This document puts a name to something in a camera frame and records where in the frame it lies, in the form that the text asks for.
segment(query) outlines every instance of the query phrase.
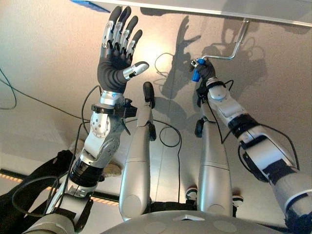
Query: cable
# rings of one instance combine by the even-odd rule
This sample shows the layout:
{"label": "cable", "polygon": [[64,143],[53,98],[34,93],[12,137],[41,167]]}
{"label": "cable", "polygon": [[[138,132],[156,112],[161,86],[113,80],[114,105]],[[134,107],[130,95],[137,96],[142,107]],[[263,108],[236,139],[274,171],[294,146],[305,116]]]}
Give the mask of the cable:
{"label": "cable", "polygon": [[216,124],[217,124],[217,126],[218,126],[218,131],[219,131],[219,135],[220,135],[220,139],[221,139],[221,144],[223,144],[223,143],[224,143],[224,140],[228,137],[228,135],[230,134],[230,132],[227,134],[226,138],[223,140],[223,139],[222,139],[222,133],[221,133],[221,130],[220,130],[220,126],[219,126],[218,120],[216,120],[215,114],[214,114],[213,110],[211,109],[211,106],[210,106],[210,104],[209,104],[208,99],[206,99],[206,101],[207,101],[207,104],[208,104],[209,109],[210,109],[210,111],[211,111],[211,114],[213,115],[214,120],[215,120],[215,122],[216,122]]}
{"label": "cable", "polygon": [[0,107],[0,110],[13,110],[16,105],[17,105],[17,100],[16,100],[16,96],[15,96],[15,93],[14,93],[14,89],[10,83],[10,81],[8,80],[8,78],[6,77],[6,75],[3,73],[3,71],[1,70],[0,68],[0,72],[2,73],[2,75],[4,76],[4,78],[6,79],[6,81],[8,82],[8,86],[11,88],[12,90],[12,93],[13,93],[13,96],[14,96],[14,105],[12,107],[8,107],[8,108],[5,108],[5,107]]}
{"label": "cable", "polygon": [[27,183],[25,183],[25,184],[23,184],[22,186],[20,186],[20,187],[14,192],[14,194],[13,194],[13,196],[12,196],[12,205],[15,207],[15,209],[17,209],[17,210],[20,211],[21,213],[26,214],[26,215],[29,215],[29,216],[33,216],[33,217],[43,217],[43,216],[45,215],[45,213],[46,213],[46,210],[47,210],[47,207],[48,207],[48,204],[49,204],[49,200],[51,200],[51,198],[47,200],[47,205],[46,205],[46,208],[45,208],[43,214],[34,214],[34,213],[30,213],[30,212],[28,212],[28,211],[22,209],[21,207],[19,207],[19,206],[16,204],[16,202],[15,202],[15,197],[16,197],[16,194],[17,194],[18,192],[20,192],[22,189],[24,189],[25,187],[27,187],[29,184],[34,183],[34,182],[36,182],[36,181],[43,180],[43,179],[51,179],[51,178],[56,180],[56,181],[53,183],[53,185],[56,185],[55,188],[57,188],[57,186],[59,185],[59,178],[58,178],[57,176],[53,176],[53,175],[47,175],[47,176],[43,176],[43,177],[39,177],[39,178],[30,180],[30,181],[28,181]]}
{"label": "cable", "polygon": [[82,104],[82,107],[81,107],[81,122],[82,122],[83,128],[84,128],[84,130],[86,131],[87,134],[89,134],[89,132],[88,132],[88,130],[87,130],[87,128],[86,128],[86,125],[85,125],[85,123],[84,123],[84,120],[85,120],[85,119],[84,119],[84,117],[83,117],[83,110],[84,110],[84,105],[86,104],[86,102],[87,102],[87,100],[88,100],[90,94],[91,94],[96,88],[99,89],[99,95],[101,96],[101,94],[102,94],[101,86],[99,86],[99,85],[94,86],[93,89],[91,89],[90,92],[88,93],[88,95],[85,97],[85,99],[84,99],[84,101],[83,101],[83,104]]}
{"label": "cable", "polygon": [[[6,80],[8,81],[7,77],[5,76],[5,74],[3,73],[2,70],[1,70],[1,73],[4,75],[4,77],[5,77]],[[46,103],[46,102],[44,102],[44,101],[41,101],[41,100],[39,100],[39,99],[37,99],[37,98],[35,98],[35,97],[32,97],[32,96],[30,96],[30,95],[28,95],[28,94],[26,94],[26,93],[24,93],[24,92],[22,92],[22,91],[20,91],[20,90],[18,90],[18,89],[16,89],[16,88],[14,88],[10,83],[6,83],[6,82],[4,82],[2,79],[0,79],[0,81],[1,81],[3,84],[9,86],[12,90],[15,90],[16,92],[18,92],[18,93],[20,93],[20,94],[23,94],[23,95],[25,95],[25,96],[28,97],[28,98],[31,98],[31,99],[33,99],[33,100],[35,100],[35,101],[38,101],[38,102],[40,102],[40,103],[42,103],[42,104],[44,104],[44,105],[50,106],[50,107],[52,107],[52,108],[54,108],[54,109],[56,109],[56,110],[59,110],[59,111],[65,113],[65,114],[67,114],[67,115],[69,115],[69,116],[72,116],[72,117],[75,117],[75,118],[80,119],[79,116],[75,116],[75,115],[73,115],[73,114],[71,114],[71,113],[69,113],[69,112],[67,112],[67,111],[65,111],[65,110],[62,110],[61,108],[58,108],[58,107],[56,107],[56,106],[53,106],[53,105],[51,105],[51,104],[49,104],[49,103]]]}
{"label": "cable", "polygon": [[77,132],[77,137],[76,137],[76,142],[75,142],[75,148],[74,148],[74,153],[73,153],[73,156],[72,156],[72,160],[69,164],[69,167],[68,167],[68,172],[67,172],[67,175],[66,175],[66,179],[65,179],[65,184],[64,184],[64,188],[63,188],[63,191],[62,191],[62,194],[61,194],[61,197],[60,197],[60,201],[58,203],[58,209],[60,208],[61,204],[62,204],[62,201],[63,201],[63,198],[64,198],[64,194],[65,194],[65,190],[66,190],[66,187],[67,187],[67,183],[68,183],[68,178],[69,178],[69,174],[70,174],[70,170],[73,166],[73,163],[74,163],[74,160],[75,160],[75,155],[76,155],[76,149],[77,149],[77,143],[78,143],[78,139],[79,139],[79,135],[80,135],[80,129],[81,129],[81,126],[83,125],[83,123],[81,123],[79,125],[79,128],[78,128],[78,132]]}
{"label": "cable", "polygon": [[157,74],[159,74],[159,75],[161,75],[161,76],[163,76],[163,77],[165,77],[165,78],[168,78],[168,72],[161,72],[161,71],[159,71],[158,70],[158,68],[157,68],[157,66],[156,66],[156,62],[157,62],[157,60],[161,57],[161,56],[163,56],[163,55],[171,55],[172,57],[174,56],[173,54],[170,54],[170,53],[162,53],[161,55],[159,55],[156,59],[155,59],[155,62],[154,62],[154,67],[155,67],[155,69],[156,69],[156,73]]}
{"label": "cable", "polygon": [[[162,129],[160,130],[160,132],[159,132],[159,140],[161,141],[161,143],[162,143],[163,145],[165,145],[165,146],[167,146],[167,147],[170,147],[170,148],[173,148],[173,147],[177,146],[177,145],[180,143],[179,150],[178,150],[178,152],[177,152],[177,160],[178,160],[178,180],[179,180],[179,189],[178,189],[178,198],[177,198],[177,201],[178,201],[178,203],[179,203],[179,202],[180,202],[180,188],[181,188],[180,155],[179,155],[179,154],[180,154],[181,147],[182,147],[182,136],[181,136],[180,131],[179,131],[177,128],[175,128],[174,126],[172,126],[172,125],[170,125],[170,124],[168,124],[168,123],[166,123],[166,122],[160,121],[160,120],[154,119],[154,121],[167,125],[167,127],[162,128]],[[163,142],[163,140],[161,139],[161,135],[160,135],[160,134],[161,134],[161,132],[162,132],[164,129],[166,129],[166,128],[172,128],[172,129],[174,129],[175,132],[178,134],[178,136],[179,136],[179,141],[178,141],[177,144],[175,144],[175,145],[167,145],[167,144],[165,144],[165,143]]]}
{"label": "cable", "polygon": [[229,90],[232,89],[232,86],[233,86],[233,84],[234,84],[234,80],[231,79],[231,80],[229,80],[229,81],[227,81],[227,82],[224,83],[224,85],[226,85],[226,84],[228,84],[228,83],[230,83],[230,82],[231,82],[231,85],[230,85],[230,87],[229,87]]}
{"label": "cable", "polygon": [[273,127],[270,127],[270,126],[268,126],[268,125],[265,125],[265,124],[262,124],[262,123],[260,123],[260,124],[258,124],[258,125],[263,126],[263,127],[266,127],[266,128],[269,128],[269,129],[271,129],[271,130],[273,130],[273,131],[276,131],[277,133],[280,133],[281,135],[283,135],[283,136],[289,141],[289,143],[290,143],[290,145],[291,145],[291,147],[292,147],[294,159],[295,159],[295,161],[296,161],[296,167],[297,167],[298,171],[300,171],[298,155],[297,155],[296,149],[295,149],[295,147],[294,147],[294,145],[293,145],[293,141],[291,140],[291,138],[290,138],[289,136],[287,136],[285,133],[283,133],[283,132],[281,132],[281,131],[279,131],[279,130],[273,128]]}
{"label": "cable", "polygon": [[240,155],[240,145],[238,146],[238,149],[237,149],[237,153],[238,153],[238,158],[239,158],[239,161],[241,162],[241,164],[243,164],[243,166],[246,168],[247,171],[249,171],[250,173],[253,173],[243,162],[242,158],[241,158],[241,155]]}

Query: black pants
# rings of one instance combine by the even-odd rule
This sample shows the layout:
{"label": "black pants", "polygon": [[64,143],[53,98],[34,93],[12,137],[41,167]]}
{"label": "black pants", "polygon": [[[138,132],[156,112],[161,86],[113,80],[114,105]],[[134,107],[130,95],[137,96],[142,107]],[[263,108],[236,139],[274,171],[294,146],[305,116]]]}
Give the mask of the black pants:
{"label": "black pants", "polygon": [[[67,171],[73,154],[69,150],[63,150],[58,155],[42,164],[35,169],[28,177],[26,177],[19,185],[11,189],[8,193],[0,196],[0,234],[20,234],[33,225],[39,217],[25,216],[14,208],[12,204],[12,196],[15,191],[25,183],[42,177],[57,176],[62,177]],[[46,179],[36,181],[26,186],[16,201],[21,201],[19,206],[24,210],[29,210],[39,194],[47,187],[52,186],[54,179]],[[46,201],[38,206],[33,213],[43,213]]]}

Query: silver fingertip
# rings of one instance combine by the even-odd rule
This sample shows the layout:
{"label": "silver fingertip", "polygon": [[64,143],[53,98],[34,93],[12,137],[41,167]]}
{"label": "silver fingertip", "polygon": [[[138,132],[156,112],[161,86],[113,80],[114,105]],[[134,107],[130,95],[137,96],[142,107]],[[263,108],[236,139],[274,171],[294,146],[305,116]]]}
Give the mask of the silver fingertip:
{"label": "silver fingertip", "polygon": [[137,62],[131,67],[128,67],[122,71],[123,76],[126,80],[130,80],[132,77],[135,77],[149,68],[149,64],[147,62]]}

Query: robotic arm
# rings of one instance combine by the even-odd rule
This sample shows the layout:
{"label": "robotic arm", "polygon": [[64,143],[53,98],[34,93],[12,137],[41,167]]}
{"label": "robotic arm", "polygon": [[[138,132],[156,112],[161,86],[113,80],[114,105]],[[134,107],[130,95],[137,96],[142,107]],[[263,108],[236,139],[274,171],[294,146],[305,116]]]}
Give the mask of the robotic arm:
{"label": "robotic arm", "polygon": [[243,158],[254,176],[272,186],[286,225],[296,231],[311,227],[311,177],[296,169],[289,160],[291,154],[230,96],[208,60],[203,64],[193,60],[192,66],[203,78],[197,89],[200,102],[208,103],[238,139],[246,151]]}
{"label": "robotic arm", "polygon": [[68,181],[62,183],[53,197],[47,210],[48,215],[25,233],[36,230],[47,230],[47,233],[79,232],[88,219],[93,204],[90,196],[98,182],[104,180],[103,169],[119,147],[120,134],[125,128],[123,120],[136,116],[137,108],[123,96],[126,83],[149,67],[146,62],[131,66],[142,31],[137,31],[128,46],[132,30],[137,24],[137,16],[134,16],[122,32],[130,13],[130,7],[121,12],[118,6],[110,15],[103,34],[97,69],[97,79],[103,92],[99,103],[92,105],[90,133],[70,171]]}

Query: metal bracket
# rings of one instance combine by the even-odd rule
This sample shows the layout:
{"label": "metal bracket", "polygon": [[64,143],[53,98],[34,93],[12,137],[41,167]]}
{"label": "metal bracket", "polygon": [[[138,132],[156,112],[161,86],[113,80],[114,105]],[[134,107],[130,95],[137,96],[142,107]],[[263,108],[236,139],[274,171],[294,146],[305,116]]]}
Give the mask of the metal bracket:
{"label": "metal bracket", "polygon": [[237,36],[237,40],[236,40],[236,45],[233,49],[233,52],[230,56],[221,56],[221,55],[204,55],[203,57],[201,57],[202,59],[205,59],[205,58],[214,58],[214,59],[226,59],[226,60],[231,60],[235,57],[238,49],[239,49],[239,45],[241,43],[243,43],[243,39],[244,39],[244,36],[247,32],[247,28],[248,28],[248,25],[249,25],[249,19],[246,19],[244,18],[243,20],[243,23],[242,23],[242,26],[240,27],[240,30],[239,30],[239,33],[238,33],[238,36]]}

